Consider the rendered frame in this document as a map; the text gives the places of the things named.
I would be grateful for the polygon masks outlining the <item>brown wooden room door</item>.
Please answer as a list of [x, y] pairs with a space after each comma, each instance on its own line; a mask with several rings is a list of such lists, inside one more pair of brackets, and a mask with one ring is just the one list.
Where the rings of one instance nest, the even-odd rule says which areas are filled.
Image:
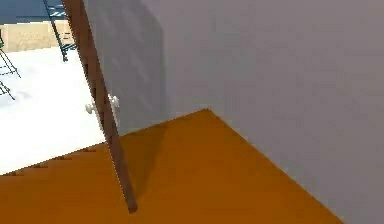
[[128, 211], [138, 209], [83, 0], [62, 0]]

